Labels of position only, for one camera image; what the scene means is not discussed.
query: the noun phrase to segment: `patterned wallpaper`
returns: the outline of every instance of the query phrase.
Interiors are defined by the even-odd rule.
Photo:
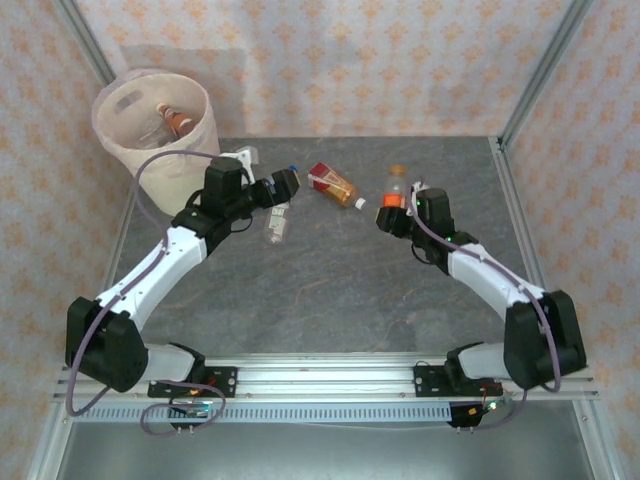
[[[220,136],[497,135],[570,0],[78,0],[117,73],[210,92]]]
[[[640,476],[639,139],[640,4],[596,0],[509,159],[548,278],[576,300],[629,478]]]
[[[50,0],[0,2],[0,477],[22,480],[129,186],[90,126],[100,90]]]

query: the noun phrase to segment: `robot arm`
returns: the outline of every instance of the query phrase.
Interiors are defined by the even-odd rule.
[[[548,320],[561,374],[586,367],[569,295],[561,290],[549,293],[521,279],[491,257],[474,237],[456,231],[444,190],[417,185],[415,202],[422,223],[444,242],[420,228],[412,213],[403,208],[381,208],[378,227],[411,240],[413,247],[424,251],[427,263],[467,285],[505,321],[503,343],[466,345],[448,353],[444,370],[455,391],[468,391],[465,385],[477,379],[511,379],[527,390],[554,378],[552,353],[532,298]]]
[[[68,366],[89,326],[105,306],[113,304],[88,343],[80,372],[118,392],[139,381],[202,383],[202,355],[179,345],[145,345],[140,332],[174,285],[231,234],[236,220],[251,218],[257,208],[287,202],[297,192],[299,181],[293,170],[280,170],[269,180],[255,181],[250,164],[246,154],[225,154],[212,160],[205,171],[200,205],[188,205],[176,215],[167,230],[167,241],[156,245],[126,277],[95,300],[80,297],[71,304],[65,353]],[[132,280],[140,277],[135,288],[127,291]]]

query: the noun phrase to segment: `gray tabletop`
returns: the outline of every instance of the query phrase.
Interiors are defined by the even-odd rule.
[[[513,227],[486,138],[271,138],[222,140],[222,151],[258,148],[265,173],[322,161],[360,190],[369,208],[345,209],[303,184],[283,245],[263,238],[266,212],[225,240],[160,303],[143,332],[208,355],[420,351],[443,354],[502,340],[502,320],[466,286],[416,261],[408,241],[375,225],[388,168],[407,166],[444,188],[459,230],[524,276]],[[169,218],[163,216],[168,224]],[[134,211],[118,277],[156,244]]]

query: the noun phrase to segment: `trash bin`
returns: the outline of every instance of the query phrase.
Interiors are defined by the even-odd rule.
[[[161,103],[187,114],[198,124],[191,133],[172,143],[140,149],[141,138],[164,121],[156,110]],[[149,157],[166,150],[220,153],[206,90],[188,77],[163,70],[134,70],[118,77],[94,102],[92,124],[103,147],[132,175]],[[145,168],[140,184],[160,210],[175,215],[189,196],[203,187],[207,165],[206,158],[169,155]]]

